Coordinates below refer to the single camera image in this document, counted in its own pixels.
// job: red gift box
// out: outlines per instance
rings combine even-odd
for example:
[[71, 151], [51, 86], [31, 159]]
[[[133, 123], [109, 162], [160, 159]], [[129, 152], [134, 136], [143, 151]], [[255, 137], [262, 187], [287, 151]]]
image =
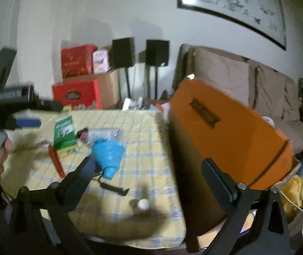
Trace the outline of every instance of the red gift box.
[[61, 51], [62, 76], [76, 77], [93, 73], [93, 52], [97, 51], [95, 45], [87, 44], [84, 46], [63, 49]]
[[52, 86], [54, 100], [60, 101], [64, 106], [91, 106], [95, 101], [97, 108], [102, 110], [98, 91], [98, 80], [70, 81], [57, 83]]

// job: yellow checkered tablecloth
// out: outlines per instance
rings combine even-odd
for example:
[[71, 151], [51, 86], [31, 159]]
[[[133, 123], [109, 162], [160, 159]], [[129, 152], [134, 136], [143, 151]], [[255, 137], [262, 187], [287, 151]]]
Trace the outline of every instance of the yellow checkered tablecloth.
[[[9, 134], [14, 153], [5, 162], [2, 186], [12, 197], [26, 185], [43, 189], [61, 179], [49, 157], [45, 141], [53, 138], [59, 114], [31, 112], [40, 118], [40, 129], [19, 129]], [[90, 182], [76, 210], [69, 217], [79, 232], [113, 243], [143, 249], [170, 248], [181, 244], [185, 223], [172, 171], [170, 144], [162, 116], [153, 111], [72, 111], [74, 129], [120, 128], [126, 153], [112, 180], [103, 181], [130, 188], [127, 196], [102, 189]], [[76, 169], [88, 148], [80, 143], [80, 153], [63, 158], [65, 173]], [[148, 198], [150, 212], [135, 214], [132, 203]]]

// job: black speaker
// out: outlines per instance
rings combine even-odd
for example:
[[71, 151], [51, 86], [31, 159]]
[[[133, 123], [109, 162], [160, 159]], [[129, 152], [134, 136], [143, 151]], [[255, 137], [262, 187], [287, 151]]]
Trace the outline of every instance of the black speaker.
[[132, 67], [135, 65], [134, 38], [127, 37], [112, 41], [112, 58], [115, 68]]
[[169, 41], [147, 39], [146, 44], [146, 65], [168, 66], [169, 62]]

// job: plastic bag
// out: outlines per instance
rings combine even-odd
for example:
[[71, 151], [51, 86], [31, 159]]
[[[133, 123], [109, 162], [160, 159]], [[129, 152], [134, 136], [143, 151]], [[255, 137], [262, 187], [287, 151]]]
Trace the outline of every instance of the plastic bag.
[[[282, 192], [297, 206], [302, 208], [303, 206], [303, 178], [295, 175], [287, 185], [282, 189]], [[288, 220], [294, 219], [294, 217], [300, 212], [298, 208], [293, 206], [283, 195], [281, 201], [283, 209]]]
[[77, 137], [89, 148], [92, 148], [98, 139], [120, 142], [121, 136], [122, 131], [119, 128], [84, 128], [77, 132]]

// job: framed painting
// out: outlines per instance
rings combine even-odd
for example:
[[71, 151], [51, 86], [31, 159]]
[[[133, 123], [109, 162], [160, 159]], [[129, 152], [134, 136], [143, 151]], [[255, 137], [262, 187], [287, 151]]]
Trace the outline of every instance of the framed painting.
[[225, 18], [257, 32], [286, 50], [281, 0], [178, 0], [178, 7]]

